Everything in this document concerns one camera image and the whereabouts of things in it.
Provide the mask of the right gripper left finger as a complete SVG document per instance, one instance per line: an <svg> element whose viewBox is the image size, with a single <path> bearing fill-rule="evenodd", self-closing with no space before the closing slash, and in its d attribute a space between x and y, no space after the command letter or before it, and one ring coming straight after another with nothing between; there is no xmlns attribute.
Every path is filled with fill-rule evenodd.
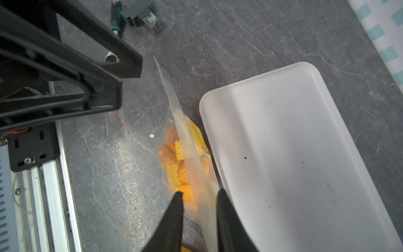
<svg viewBox="0 0 403 252"><path fill-rule="evenodd" d="M176 192L143 252L180 252L184 218L183 193Z"/></svg>

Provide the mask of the ziploc bag with cookies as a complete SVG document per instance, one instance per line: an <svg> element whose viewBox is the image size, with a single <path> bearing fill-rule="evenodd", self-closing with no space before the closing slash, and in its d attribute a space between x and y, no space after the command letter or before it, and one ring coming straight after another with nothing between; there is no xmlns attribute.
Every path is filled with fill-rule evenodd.
<svg viewBox="0 0 403 252"><path fill-rule="evenodd" d="M168 193L182 193L185 216L202 229L206 248L218 251L216 194L219 186L211 155L200 129L184 114L174 86L156 64L169 100L166 121L157 147Z"/></svg>

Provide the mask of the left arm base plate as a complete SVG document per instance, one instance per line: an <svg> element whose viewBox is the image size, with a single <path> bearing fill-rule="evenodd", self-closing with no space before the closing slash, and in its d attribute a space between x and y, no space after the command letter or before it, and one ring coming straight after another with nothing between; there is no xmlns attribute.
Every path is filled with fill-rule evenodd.
<svg viewBox="0 0 403 252"><path fill-rule="evenodd" d="M57 131L53 122L31 127L6 136L10 169L22 172L60 156Z"/></svg>

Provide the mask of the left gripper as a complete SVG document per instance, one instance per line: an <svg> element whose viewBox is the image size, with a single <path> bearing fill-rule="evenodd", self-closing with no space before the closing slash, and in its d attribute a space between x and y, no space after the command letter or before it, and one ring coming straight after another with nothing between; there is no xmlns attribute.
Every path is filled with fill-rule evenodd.
<svg viewBox="0 0 403 252"><path fill-rule="evenodd" d="M57 13L120 61L99 66L60 42ZM143 57L79 1L1 1L2 131L117 110L122 104L118 78L139 78L142 66ZM40 79L66 81L79 91L12 96Z"/></svg>

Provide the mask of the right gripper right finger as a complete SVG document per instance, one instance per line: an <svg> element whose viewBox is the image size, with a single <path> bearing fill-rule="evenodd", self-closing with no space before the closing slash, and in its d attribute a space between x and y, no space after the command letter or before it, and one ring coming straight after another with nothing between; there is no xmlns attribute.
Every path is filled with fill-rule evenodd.
<svg viewBox="0 0 403 252"><path fill-rule="evenodd" d="M216 202L217 240L219 252L257 252L245 231L239 216L224 189L220 189Z"/></svg>

